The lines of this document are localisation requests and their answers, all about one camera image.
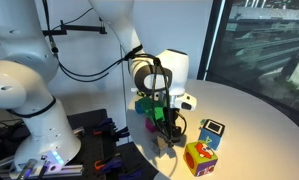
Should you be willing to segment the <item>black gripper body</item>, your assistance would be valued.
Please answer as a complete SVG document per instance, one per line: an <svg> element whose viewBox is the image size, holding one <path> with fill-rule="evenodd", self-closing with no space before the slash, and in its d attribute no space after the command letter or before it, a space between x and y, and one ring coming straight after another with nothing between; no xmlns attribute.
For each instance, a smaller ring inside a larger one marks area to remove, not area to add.
<svg viewBox="0 0 299 180"><path fill-rule="evenodd" d="M187 121L185 117L180 113L178 108L164 108L164 117L166 120L166 127L169 134L169 139L171 142L179 142L180 138L185 134L187 129ZM181 128L176 124L176 120L180 118L184 122L184 127Z"/></svg>

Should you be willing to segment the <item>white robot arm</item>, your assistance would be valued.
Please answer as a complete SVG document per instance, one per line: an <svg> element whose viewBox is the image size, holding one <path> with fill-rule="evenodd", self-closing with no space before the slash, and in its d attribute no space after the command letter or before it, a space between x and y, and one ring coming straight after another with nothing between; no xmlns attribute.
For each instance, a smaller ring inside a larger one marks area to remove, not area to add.
<svg viewBox="0 0 299 180"><path fill-rule="evenodd" d="M134 0L88 0L118 38L138 90L164 92L170 108L181 108L189 70L187 54L144 52L133 25ZM23 119L30 136L16 150L13 172L48 167L61 171L80 151L62 103L47 90L59 68L40 26L34 0L0 0L0 108Z"/></svg>

